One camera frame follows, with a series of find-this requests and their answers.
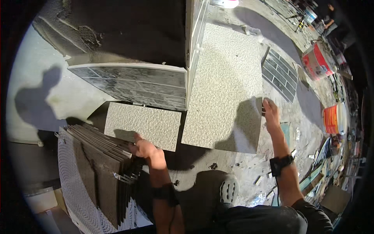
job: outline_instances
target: forearm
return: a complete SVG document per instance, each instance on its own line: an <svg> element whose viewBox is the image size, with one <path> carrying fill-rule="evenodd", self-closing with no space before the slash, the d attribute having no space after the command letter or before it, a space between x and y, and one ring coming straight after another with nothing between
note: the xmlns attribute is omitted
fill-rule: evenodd
<svg viewBox="0 0 374 234"><path fill-rule="evenodd" d="M274 157L283 158L290 154L282 129L276 128L271 132ZM284 206L292 206L297 200L303 198L299 188L297 167L294 162L282 169L277 177L279 197Z"/></svg>
<svg viewBox="0 0 374 234"><path fill-rule="evenodd" d="M161 188L171 183L165 156L162 151L147 159L150 183L153 188ZM153 199L153 216L157 233L184 233L184 223L180 205L170 207L167 200Z"/></svg>

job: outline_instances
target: bucket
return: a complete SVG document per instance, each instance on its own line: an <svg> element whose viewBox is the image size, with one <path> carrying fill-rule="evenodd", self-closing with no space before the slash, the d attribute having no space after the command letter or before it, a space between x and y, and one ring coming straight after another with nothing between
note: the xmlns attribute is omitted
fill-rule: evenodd
<svg viewBox="0 0 374 234"><path fill-rule="evenodd" d="M314 11L310 7L306 7L305 9L305 21L309 24L312 24L312 22L317 18L317 15L314 13Z"/></svg>
<svg viewBox="0 0 374 234"><path fill-rule="evenodd" d="M334 59L322 41L317 41L303 53L305 71L312 80L323 79L334 74Z"/></svg>
<svg viewBox="0 0 374 234"><path fill-rule="evenodd" d="M344 103L323 109L322 118L326 133L344 135L347 129L347 110Z"/></svg>

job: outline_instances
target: leg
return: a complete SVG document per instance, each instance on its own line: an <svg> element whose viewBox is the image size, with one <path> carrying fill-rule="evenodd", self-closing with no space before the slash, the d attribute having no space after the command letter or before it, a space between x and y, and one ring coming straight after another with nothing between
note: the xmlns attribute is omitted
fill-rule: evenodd
<svg viewBox="0 0 374 234"><path fill-rule="evenodd" d="M217 222L227 233L300 233L307 231L306 218L287 206L236 206L222 213Z"/></svg>
<svg viewBox="0 0 374 234"><path fill-rule="evenodd" d="M328 34L330 34L335 28L337 28L338 27L338 25L336 25L336 23L332 23L331 25L330 25L330 27L328 27L323 33L322 33L322 35L324 35L324 36L327 36Z"/></svg>

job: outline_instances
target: cable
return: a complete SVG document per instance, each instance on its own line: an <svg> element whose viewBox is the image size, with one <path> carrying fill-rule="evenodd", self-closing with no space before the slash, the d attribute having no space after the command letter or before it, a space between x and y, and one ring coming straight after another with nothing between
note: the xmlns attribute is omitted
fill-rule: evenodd
<svg viewBox="0 0 374 234"><path fill-rule="evenodd" d="M277 192L277 202L278 202L278 206L279 206L279 185L278 185L277 177L275 177L275 181L277 182L277 189L278 189L278 192Z"/></svg>
<svg viewBox="0 0 374 234"><path fill-rule="evenodd" d="M171 221L170 221L170 224L169 224L169 234L171 233L171 224L173 223L174 221L174 216L175 216L175 209L177 208L177 206L174 206L174 209L173 209L173 217L171 218Z"/></svg>

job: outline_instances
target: large format tile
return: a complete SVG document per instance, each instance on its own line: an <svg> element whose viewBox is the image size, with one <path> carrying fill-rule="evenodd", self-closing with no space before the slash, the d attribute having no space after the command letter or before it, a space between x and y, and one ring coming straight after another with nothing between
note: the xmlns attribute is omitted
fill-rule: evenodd
<svg viewBox="0 0 374 234"><path fill-rule="evenodd" d="M202 48L182 143L256 153L262 102L257 37L206 24Z"/></svg>
<svg viewBox="0 0 374 234"><path fill-rule="evenodd" d="M134 142L135 131L155 146L175 151L180 120L180 112L112 102L104 133Z"/></svg>
<svg viewBox="0 0 374 234"><path fill-rule="evenodd" d="M122 101L186 110L187 71L146 63L96 63L68 68L82 79Z"/></svg>

